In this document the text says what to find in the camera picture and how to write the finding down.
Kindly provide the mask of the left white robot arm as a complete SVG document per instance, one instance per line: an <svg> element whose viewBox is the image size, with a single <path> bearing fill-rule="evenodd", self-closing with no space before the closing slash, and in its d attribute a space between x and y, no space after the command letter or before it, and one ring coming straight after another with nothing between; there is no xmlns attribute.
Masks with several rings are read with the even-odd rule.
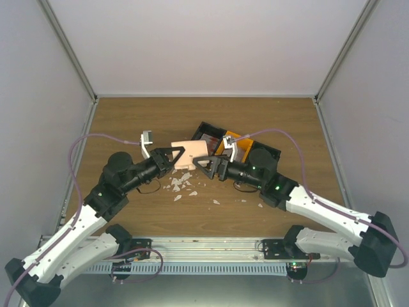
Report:
<svg viewBox="0 0 409 307"><path fill-rule="evenodd" d="M98 184L71 220L31 255L6 264L13 289L29 306L50 306L62 288L88 266L111 256L127 257L132 236L119 224L108 227L91 244L80 245L128 204L130 191L169 173L184 151L182 146L156 148L139 163L129 153L112 154Z"/></svg>

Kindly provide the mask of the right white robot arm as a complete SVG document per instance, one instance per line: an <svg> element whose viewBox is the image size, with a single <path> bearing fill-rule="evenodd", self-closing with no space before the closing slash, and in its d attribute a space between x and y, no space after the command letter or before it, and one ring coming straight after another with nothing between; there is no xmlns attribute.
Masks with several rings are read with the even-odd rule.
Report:
<svg viewBox="0 0 409 307"><path fill-rule="evenodd" d="M225 155L193 160L208 178L233 180L259 191L270 207L304 216L328 228L327 232L292 226L284 237L283 251L291 259L319 253L352 261L360 270L383 278L392 268L397 234L390 217L350 210L326 200L277 171L278 160L266 149L250 151L245 162Z"/></svg>

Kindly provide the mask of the red card stack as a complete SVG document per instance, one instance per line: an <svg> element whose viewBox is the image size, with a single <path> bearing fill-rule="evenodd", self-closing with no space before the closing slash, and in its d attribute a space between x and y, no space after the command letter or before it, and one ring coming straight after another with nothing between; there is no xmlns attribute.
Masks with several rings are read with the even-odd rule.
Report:
<svg viewBox="0 0 409 307"><path fill-rule="evenodd" d="M215 153L215 151L217 150L217 147L219 145L219 138L217 138L215 136L208 135L208 134L203 134L201 136L201 140L206 141L208 153L210 155L213 155Z"/></svg>

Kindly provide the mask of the left black card bin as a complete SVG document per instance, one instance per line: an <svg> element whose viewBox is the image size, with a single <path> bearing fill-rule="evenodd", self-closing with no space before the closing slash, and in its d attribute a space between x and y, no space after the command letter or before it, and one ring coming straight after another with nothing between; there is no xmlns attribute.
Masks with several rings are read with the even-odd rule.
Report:
<svg viewBox="0 0 409 307"><path fill-rule="evenodd" d="M201 122L197 130L195 131L194 135L192 136L191 140L201 140L201 136L203 134L208 134L211 136L215 136L219 138L219 145L222 141L223 136L226 134L227 130L215 127L209 123Z"/></svg>

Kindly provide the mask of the black card bin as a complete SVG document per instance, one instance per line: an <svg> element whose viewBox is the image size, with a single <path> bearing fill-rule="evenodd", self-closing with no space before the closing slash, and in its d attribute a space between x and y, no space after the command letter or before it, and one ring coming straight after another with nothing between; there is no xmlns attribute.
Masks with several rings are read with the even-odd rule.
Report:
<svg viewBox="0 0 409 307"><path fill-rule="evenodd" d="M271 155L275 160L277 160L277 161L278 161L278 160L280 159L280 157L281 157L281 151L280 151L280 150L278 150L278 149L276 149L276 148L274 148L274 147L265 145L265 144L263 144L263 143L260 143L260 142L258 142L258 141L253 141L252 149L257 149L257 148L261 148L261 149L266 150L266 151L269 152L270 155Z"/></svg>
<svg viewBox="0 0 409 307"><path fill-rule="evenodd" d="M219 138L219 145L222 141L223 136L226 134L227 130L215 127L209 123L201 122L197 130L195 131L194 135L192 136L191 140L201 140L201 136L203 134L208 134L211 136L215 136Z"/></svg>

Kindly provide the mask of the right black card bin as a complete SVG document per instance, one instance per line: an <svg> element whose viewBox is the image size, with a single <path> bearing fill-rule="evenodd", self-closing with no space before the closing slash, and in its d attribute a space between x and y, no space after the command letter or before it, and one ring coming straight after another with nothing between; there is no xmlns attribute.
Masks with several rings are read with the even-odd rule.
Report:
<svg viewBox="0 0 409 307"><path fill-rule="evenodd" d="M260 143L260 142L258 142L258 141L253 141L252 149L257 149L257 148L261 148L261 149L266 150L266 151L269 152L270 155L271 155L275 160L277 160L277 161L278 161L278 160L280 159L280 157L281 157L281 151L280 151L280 150L278 150L278 149L276 149L276 148L274 148L274 147L265 145L265 144L263 144L263 143Z"/></svg>

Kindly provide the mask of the aluminium front rail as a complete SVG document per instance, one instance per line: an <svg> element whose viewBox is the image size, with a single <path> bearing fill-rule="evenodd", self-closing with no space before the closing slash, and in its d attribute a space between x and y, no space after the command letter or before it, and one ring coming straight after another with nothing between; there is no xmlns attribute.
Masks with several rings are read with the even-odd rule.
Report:
<svg viewBox="0 0 409 307"><path fill-rule="evenodd" d="M60 242L49 251L46 257L50 260L57 259L67 262L71 257L78 254L81 259L91 257L91 262L97 262L96 255L108 251L107 256L112 257L118 251L120 245L128 243L131 239L151 239L151 248L157 250L165 261L170 262L251 262L264 261L263 253L258 251L257 246L263 238L245 237L151 237L138 238L126 236L123 239L115 239L112 235L103 233L99 237L89 237L80 242L69 245ZM319 253L320 259L329 259L330 256L318 248L305 253ZM283 260L266 260L284 262Z"/></svg>

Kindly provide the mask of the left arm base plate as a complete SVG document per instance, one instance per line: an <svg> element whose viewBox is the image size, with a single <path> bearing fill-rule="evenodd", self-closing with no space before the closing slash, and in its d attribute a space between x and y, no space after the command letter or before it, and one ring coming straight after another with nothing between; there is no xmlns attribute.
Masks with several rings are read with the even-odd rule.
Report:
<svg viewBox="0 0 409 307"><path fill-rule="evenodd" d="M150 258L151 239L131 239L128 243L120 245L112 258L110 277L116 281L125 281L130 277L134 262Z"/></svg>

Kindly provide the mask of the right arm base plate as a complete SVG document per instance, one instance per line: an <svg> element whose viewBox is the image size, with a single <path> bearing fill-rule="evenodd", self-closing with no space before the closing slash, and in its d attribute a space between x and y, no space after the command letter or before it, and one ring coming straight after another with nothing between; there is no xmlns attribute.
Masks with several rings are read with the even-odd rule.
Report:
<svg viewBox="0 0 409 307"><path fill-rule="evenodd" d="M285 244L284 239L263 239L257 246L265 260L283 260L286 274L291 282L303 282L313 260L319 260L319 253L305 253L298 247Z"/></svg>

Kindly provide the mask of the left aluminium frame post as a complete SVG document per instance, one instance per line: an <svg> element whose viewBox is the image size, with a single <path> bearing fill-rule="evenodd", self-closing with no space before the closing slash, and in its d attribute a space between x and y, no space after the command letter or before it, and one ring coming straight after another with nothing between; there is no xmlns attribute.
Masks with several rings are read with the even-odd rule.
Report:
<svg viewBox="0 0 409 307"><path fill-rule="evenodd" d="M65 31L54 11L52 8L50 1L48 0L38 0L37 3L40 5L40 8L45 14L47 21L49 22L54 34L56 35L57 39L59 40L65 54L67 55L68 59L70 60L74 70L76 71L77 76L79 77L84 89L88 93L91 101L96 104L98 99L97 94L95 93L80 61L67 37Z"/></svg>

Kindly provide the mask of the aluminium frame post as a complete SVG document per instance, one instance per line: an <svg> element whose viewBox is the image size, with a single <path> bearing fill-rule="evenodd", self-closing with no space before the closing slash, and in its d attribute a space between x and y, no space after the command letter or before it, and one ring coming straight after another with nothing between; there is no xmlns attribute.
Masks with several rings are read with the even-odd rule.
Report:
<svg viewBox="0 0 409 307"><path fill-rule="evenodd" d="M368 0L364 3L364 6L361 12L359 13L356 21L354 22L350 32L348 33L346 40L342 44L341 49L337 53L337 56L333 64L331 65L321 86L319 87L317 93L313 98L315 104L320 103L320 100L323 98L326 90L330 86L333 78L336 76L336 73L340 69L343 62L345 61L347 55L349 55L353 45L357 41L359 35L361 34L362 30L364 29L374 10L378 6L379 2L380 2L379 0Z"/></svg>
<svg viewBox="0 0 409 307"><path fill-rule="evenodd" d="M68 59L70 60L74 70L76 71L77 76L79 77L84 89L88 93L91 101L96 104L98 99L97 94L95 93L80 61L67 37L65 31L54 11L52 8L50 1L48 0L38 0L37 3L40 5L40 8L45 14L47 21L49 22L54 34L56 35L57 39L59 40L65 54L67 55Z"/></svg>

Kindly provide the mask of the right aluminium frame post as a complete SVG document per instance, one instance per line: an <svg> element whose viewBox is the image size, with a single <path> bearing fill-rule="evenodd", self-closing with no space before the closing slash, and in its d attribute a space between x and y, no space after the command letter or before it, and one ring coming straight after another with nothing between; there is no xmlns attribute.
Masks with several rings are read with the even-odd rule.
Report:
<svg viewBox="0 0 409 307"><path fill-rule="evenodd" d="M341 49L337 53L337 56L333 64L331 65L321 86L319 87L317 93L313 98L315 104L320 103L320 100L323 98L326 90L330 86L333 78L336 76L336 73L340 69L343 62L345 61L347 55L349 55L353 45L357 41L359 35L361 34L362 30L364 29L374 10L378 6L379 2L380 2L379 0L368 0L364 3L364 6L361 12L359 13L356 21L354 22L350 32L348 33L346 40L342 44Z"/></svg>

